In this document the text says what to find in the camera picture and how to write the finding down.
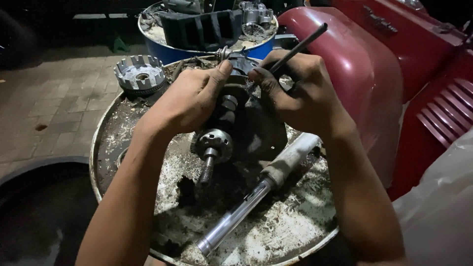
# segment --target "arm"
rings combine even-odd
[[[138,121],[120,168],[80,245],[77,266],[142,266],[149,253],[159,174],[167,145],[211,115],[233,67],[184,71]]]
[[[364,262],[402,261],[403,238],[394,209],[322,58],[297,54],[281,68],[295,82],[288,94],[266,70],[287,52],[272,51],[250,78],[266,92],[282,120],[324,141],[337,220],[354,257]]]

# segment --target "vent grille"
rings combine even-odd
[[[454,79],[417,118],[446,148],[465,134],[473,124],[473,84]]]

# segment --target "right hand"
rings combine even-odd
[[[339,101],[322,57],[298,53],[277,71],[287,74],[294,86],[286,93],[267,69],[289,51],[274,50],[248,73],[267,93],[281,119],[292,128],[313,133],[322,139],[337,134],[340,128],[354,125]]]

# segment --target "tiled floor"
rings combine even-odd
[[[143,52],[135,45],[129,54]],[[97,124],[121,91],[113,66],[124,57],[105,46],[61,48],[47,52],[50,62],[0,72],[0,177],[48,157],[89,156]]]

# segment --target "chrome tube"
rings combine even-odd
[[[227,235],[250,213],[250,211],[271,191],[271,181],[261,181],[243,202],[227,212],[198,242],[197,246],[204,256],[215,250]]]

